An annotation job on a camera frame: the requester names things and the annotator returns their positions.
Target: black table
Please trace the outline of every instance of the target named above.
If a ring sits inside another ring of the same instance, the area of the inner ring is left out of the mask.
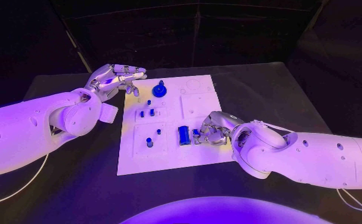
[[[221,107],[244,121],[263,120],[302,132],[331,133],[283,63],[148,71],[149,78],[211,74]],[[90,74],[38,76],[25,100],[84,87]],[[319,215],[332,222],[361,215],[334,189],[293,182],[277,173],[251,177],[237,162],[117,176],[125,91],[109,101],[119,107],[113,124],[50,154],[28,188],[0,203],[2,223],[119,223],[172,201],[202,196],[263,199]],[[0,176],[3,196],[32,178],[44,158]]]

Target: white platform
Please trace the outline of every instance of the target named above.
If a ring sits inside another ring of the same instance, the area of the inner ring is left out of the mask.
[[[168,94],[158,98],[152,90],[161,80]],[[233,161],[230,144],[195,145],[192,141],[191,145],[179,145],[178,128],[189,126],[192,140],[192,129],[199,129],[210,113],[221,110],[211,76],[136,80],[135,85],[140,89],[140,97],[126,95],[117,175]],[[148,138],[153,139],[152,148],[146,145]]]

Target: small blue cap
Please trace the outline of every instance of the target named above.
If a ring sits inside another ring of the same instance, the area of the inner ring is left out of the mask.
[[[156,85],[153,87],[153,95],[156,97],[163,97],[166,95],[166,93],[168,93],[168,89],[166,89],[166,87],[163,85],[163,80],[162,80],[161,83],[159,83],[159,85]]]

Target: hole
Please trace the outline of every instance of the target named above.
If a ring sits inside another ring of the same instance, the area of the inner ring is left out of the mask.
[[[34,124],[35,126],[38,126],[38,121],[37,121],[37,119],[35,119],[34,117],[31,117],[31,122],[32,122],[32,124]]]

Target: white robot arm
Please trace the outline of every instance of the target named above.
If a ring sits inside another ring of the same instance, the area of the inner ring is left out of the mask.
[[[146,69],[104,65],[91,75],[86,88],[0,108],[0,174],[24,167],[86,135],[97,121],[113,123],[117,107],[103,103],[120,89],[139,96],[135,79]]]
[[[300,183],[362,189],[362,139],[292,131],[282,136],[269,126],[287,130],[214,111],[194,139],[214,145],[230,141],[234,160],[257,178],[279,172]]]

